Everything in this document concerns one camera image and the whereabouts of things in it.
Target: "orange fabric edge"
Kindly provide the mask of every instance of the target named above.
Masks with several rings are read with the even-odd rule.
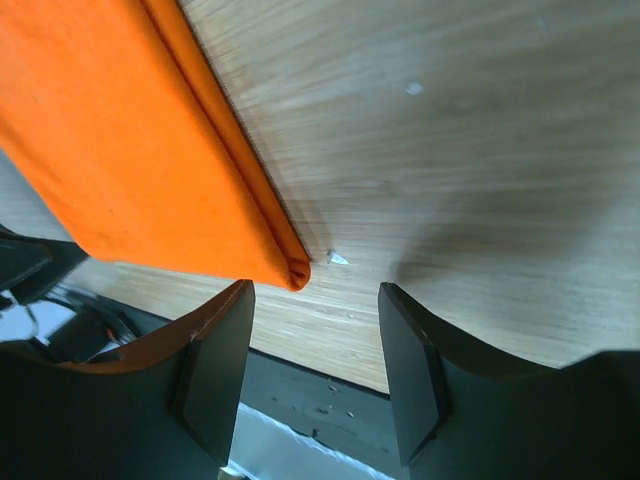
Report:
[[[123,21],[128,22],[125,30],[127,28],[131,28],[132,25],[136,25],[136,22],[141,21],[140,13],[136,11],[137,9],[133,6],[134,4],[128,4],[127,6],[127,3],[127,1],[119,2],[118,6],[114,7],[114,10],[120,11],[120,14],[122,15],[126,15],[126,18],[123,17]],[[258,224],[251,227],[250,230],[253,232],[251,235],[258,235],[258,231],[260,231],[260,235],[262,235],[264,227],[261,225],[264,220],[269,229],[272,240],[279,248],[279,252],[288,266],[289,278],[281,278],[276,281],[274,275],[279,277],[280,274],[276,272],[280,272],[281,269],[274,263],[271,273],[267,273],[266,271],[260,272],[260,278],[257,278],[256,280],[286,286],[294,291],[301,289],[308,282],[310,277],[309,258],[300,244],[284,211],[282,210],[267,177],[262,171],[244,137],[242,130],[237,124],[235,117],[233,116],[233,112],[222,94],[220,87],[212,76],[204,56],[191,35],[181,10],[173,1],[141,1],[139,5],[144,6],[149,17],[148,20],[151,20],[153,23],[156,33],[159,38],[162,39],[164,48],[168,50],[175,61],[175,67],[182,74],[182,80],[190,87],[191,93],[198,105],[202,108],[201,113],[206,115],[209,119],[210,127],[219,134],[220,138],[217,138],[216,142],[222,140],[228,157],[233,161],[233,165],[235,166],[237,173],[241,176],[244,183],[242,186],[238,184],[238,195],[245,195],[244,193],[240,193],[240,191],[244,191],[246,189],[253,199],[252,203],[255,204],[261,213],[262,217],[260,219],[258,219],[257,216],[255,217],[255,221],[258,222]],[[55,6],[51,8],[52,17],[55,17],[56,14],[62,15],[61,11],[66,8],[66,5],[58,5],[57,8],[60,11],[57,11]],[[72,21],[69,23],[71,23],[73,27],[73,20],[77,20],[77,17],[73,17],[73,15],[71,15],[71,17]],[[147,25],[140,24],[140,28],[143,27],[145,29],[148,28]],[[135,38],[144,38],[145,35],[147,35],[147,33],[141,33],[140,35],[135,35]],[[9,102],[9,104],[12,107],[15,107],[15,104],[12,104],[11,102]],[[65,209],[65,205],[60,204],[56,199],[56,195],[58,198],[61,198],[61,183],[64,183],[64,179],[61,179],[61,177],[56,174],[55,168],[51,168],[52,165],[50,163],[52,162],[49,162],[50,158],[48,158],[48,156],[45,155],[45,157],[42,157],[42,155],[38,155],[42,153],[42,150],[38,150],[39,144],[37,135],[36,138],[32,138],[28,135],[37,129],[35,127],[33,129],[14,129],[10,115],[5,115],[6,112],[7,110],[3,110],[2,116],[4,118],[0,118],[0,134],[4,140],[3,144],[6,142],[6,145],[3,146],[5,146],[5,149],[18,168],[27,177],[27,180],[32,183],[32,186],[34,186],[36,191],[38,191],[38,193],[43,197],[43,200],[50,207],[52,212],[60,219],[61,223],[68,227],[70,233],[72,233],[74,238],[76,238],[76,235],[78,234],[77,226],[69,224],[70,218],[67,214],[67,212],[73,211],[73,209]],[[23,121],[22,125],[25,125],[24,118],[24,116],[20,118],[20,120]],[[245,213],[245,221],[249,218],[253,218],[253,214],[249,211],[251,210],[251,207],[247,206],[247,208],[248,210]],[[90,242],[86,244],[85,240],[82,242],[78,240],[78,242],[83,247],[86,245],[88,247],[87,250],[91,253],[91,245],[89,245]],[[263,255],[263,261],[267,262],[263,267],[269,268],[267,266],[269,262],[276,262],[275,257],[271,257],[275,251],[270,246],[267,246],[270,242],[267,242],[266,238],[265,242],[264,251],[261,255]],[[113,259],[133,261],[136,263],[135,259],[132,260],[129,258],[117,257]],[[216,272],[204,271],[197,271],[195,273],[218,274]]]
[[[185,82],[225,144],[276,244],[285,255],[291,273],[289,288],[293,291],[302,289],[311,278],[309,256],[284,213],[266,172],[256,160],[184,13],[173,1],[146,0],[143,3],[167,50],[183,72]]]

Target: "white speck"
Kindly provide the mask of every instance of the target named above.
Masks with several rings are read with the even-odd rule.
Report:
[[[337,263],[338,265],[349,265],[349,262],[347,262],[347,260],[341,255],[338,255],[335,250],[329,250],[329,252],[327,252],[327,263]]]
[[[409,95],[420,95],[422,92],[424,92],[424,87],[418,82],[411,82],[407,87]]]

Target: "wire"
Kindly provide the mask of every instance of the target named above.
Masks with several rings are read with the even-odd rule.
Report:
[[[29,305],[25,305],[24,309],[27,312],[27,315],[29,316],[29,318],[31,319],[31,322],[33,323],[33,328],[31,329],[31,335],[28,338],[28,340],[31,340],[32,338],[37,337],[38,334],[40,333],[40,323],[38,323],[38,319],[33,314],[33,310],[31,310],[31,307]]]
[[[73,310],[74,312],[76,312],[76,307],[71,302],[64,301],[64,300],[59,300],[59,299],[57,299],[55,297],[52,297],[51,295],[46,295],[42,299],[42,301],[55,303],[56,305],[60,305],[61,307],[65,307],[65,308],[68,308],[69,310]]]
[[[110,327],[105,327],[105,330],[107,331],[107,337],[109,337],[109,340],[111,340],[116,345],[119,345],[119,346],[124,345],[124,343],[121,340],[119,340],[118,337],[116,337],[115,333]]]

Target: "wooden table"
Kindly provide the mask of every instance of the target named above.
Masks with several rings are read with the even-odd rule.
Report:
[[[640,4],[184,9],[317,262],[301,293],[258,288],[253,347],[387,391],[381,281],[545,364],[640,347]],[[0,222],[51,236],[25,195],[0,190]],[[168,317],[229,283],[97,261],[69,281]]]

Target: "folded orange towel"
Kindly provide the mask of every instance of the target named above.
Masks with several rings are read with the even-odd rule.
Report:
[[[0,3],[0,142],[90,255],[301,289],[309,258],[173,0]]]

